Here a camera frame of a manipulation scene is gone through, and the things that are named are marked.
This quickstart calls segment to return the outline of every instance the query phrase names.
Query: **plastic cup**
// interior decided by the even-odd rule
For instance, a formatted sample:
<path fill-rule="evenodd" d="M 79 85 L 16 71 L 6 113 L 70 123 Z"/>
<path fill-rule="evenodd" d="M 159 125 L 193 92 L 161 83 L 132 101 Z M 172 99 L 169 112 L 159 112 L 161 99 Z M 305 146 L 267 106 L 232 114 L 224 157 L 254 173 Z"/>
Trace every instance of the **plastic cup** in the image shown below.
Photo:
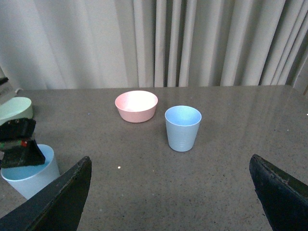
<path fill-rule="evenodd" d="M 53 149 L 38 144 L 46 160 L 43 165 L 2 168 L 1 176 L 27 200 L 60 176 Z"/>
<path fill-rule="evenodd" d="M 201 118 L 201 113 L 189 106 L 174 106 L 166 110 L 165 119 L 170 148 L 177 152 L 192 149 Z"/>

